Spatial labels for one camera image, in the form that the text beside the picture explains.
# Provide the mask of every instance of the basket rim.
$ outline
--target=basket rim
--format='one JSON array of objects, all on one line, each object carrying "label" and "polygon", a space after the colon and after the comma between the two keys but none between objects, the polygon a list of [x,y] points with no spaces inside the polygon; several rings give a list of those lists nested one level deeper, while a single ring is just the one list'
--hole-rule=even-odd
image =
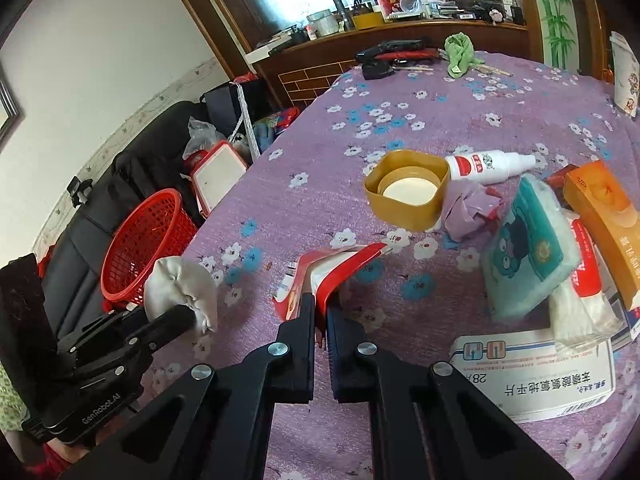
[{"label": "basket rim", "polygon": [[[160,244],[158,245],[158,248],[155,250],[154,254],[151,256],[151,258],[149,259],[148,263],[146,264],[145,268],[142,269],[142,272],[139,273],[139,275],[137,275],[136,279],[133,280],[131,283],[129,283],[129,285],[127,285],[125,288],[123,288],[122,290],[120,290],[119,292],[110,292],[108,290],[106,290],[105,287],[105,268],[106,268],[106,264],[108,261],[110,261],[110,259],[113,257],[113,255],[111,254],[111,249],[114,247],[115,244],[119,243],[122,241],[123,238],[123,232],[126,231],[126,228],[128,227],[128,224],[133,222],[133,218],[136,217],[136,214],[138,213],[138,211],[140,209],[146,208],[146,206],[150,203],[150,202],[156,202],[159,198],[162,198],[163,195],[169,195],[171,196],[174,200],[174,212],[171,218],[171,221],[169,222],[169,227],[167,228],[167,231],[164,235],[164,238],[162,239],[162,241],[160,242]],[[149,274],[151,274],[151,270],[153,269],[153,266],[156,263],[156,260],[158,259],[159,255],[161,254],[161,251],[164,250],[164,248],[168,245],[169,243],[169,239],[167,234],[169,234],[173,228],[175,227],[178,218],[180,217],[180,213],[182,212],[182,197],[180,196],[180,193],[173,189],[173,188],[166,188],[166,189],[161,189],[160,191],[156,191],[155,193],[153,193],[153,195],[149,196],[148,198],[146,198],[144,200],[144,202],[141,202],[131,213],[129,216],[127,216],[127,218],[125,219],[125,221],[120,225],[120,227],[118,227],[113,240],[111,241],[111,244],[109,245],[109,249],[107,250],[107,254],[104,257],[104,261],[102,263],[102,270],[100,271],[100,289],[102,292],[102,295],[105,297],[106,300],[111,301],[111,303],[117,302],[117,301],[123,301],[127,299],[127,296],[132,293],[132,291],[136,290],[139,286],[140,286],[140,282],[143,280],[146,280],[149,276]]]}]

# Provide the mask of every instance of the red label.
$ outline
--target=red label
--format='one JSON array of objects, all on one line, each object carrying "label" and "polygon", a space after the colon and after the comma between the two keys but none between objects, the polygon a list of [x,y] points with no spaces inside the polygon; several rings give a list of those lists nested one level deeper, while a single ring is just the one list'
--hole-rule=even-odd
[{"label": "red label", "polygon": [[471,157],[473,159],[474,164],[476,165],[476,171],[478,173],[482,173],[482,160],[477,155]]},{"label": "red label", "polygon": [[465,157],[456,155],[456,162],[458,163],[460,176],[467,176],[471,174],[471,163],[466,160]]},{"label": "red label", "polygon": [[575,240],[580,247],[582,261],[578,268],[571,274],[571,281],[574,290],[581,298],[594,296],[602,290],[602,282],[600,281],[600,273],[598,272],[598,264],[596,256],[593,253],[593,245],[587,229],[584,228],[579,219],[571,222],[571,229],[574,231]]}]

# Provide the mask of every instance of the green towel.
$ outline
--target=green towel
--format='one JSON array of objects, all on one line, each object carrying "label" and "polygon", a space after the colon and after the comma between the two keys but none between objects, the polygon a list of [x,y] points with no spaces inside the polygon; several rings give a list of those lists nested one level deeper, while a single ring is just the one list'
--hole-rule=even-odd
[{"label": "green towel", "polygon": [[5,431],[21,430],[20,422],[27,407],[14,390],[8,375],[0,364],[0,429]]},{"label": "green towel", "polygon": [[474,45],[463,32],[449,36],[444,42],[444,50],[449,56],[449,75],[459,78],[466,74],[471,64],[481,64],[484,60],[474,57]]}]

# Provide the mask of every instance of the orange box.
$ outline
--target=orange box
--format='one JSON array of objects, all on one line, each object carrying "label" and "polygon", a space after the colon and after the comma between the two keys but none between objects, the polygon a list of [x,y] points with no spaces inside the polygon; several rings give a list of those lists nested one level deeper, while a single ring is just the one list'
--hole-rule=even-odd
[{"label": "orange box", "polygon": [[639,307],[640,222],[625,190],[598,160],[567,173],[563,194],[600,249],[625,308]]}]

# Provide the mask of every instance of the basket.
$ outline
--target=basket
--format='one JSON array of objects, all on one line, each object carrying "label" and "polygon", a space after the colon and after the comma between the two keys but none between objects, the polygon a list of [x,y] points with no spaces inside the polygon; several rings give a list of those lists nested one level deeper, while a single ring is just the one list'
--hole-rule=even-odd
[{"label": "basket", "polygon": [[175,189],[163,189],[134,209],[116,231],[100,275],[111,303],[143,303],[146,279],[157,259],[179,256],[197,232]]}]

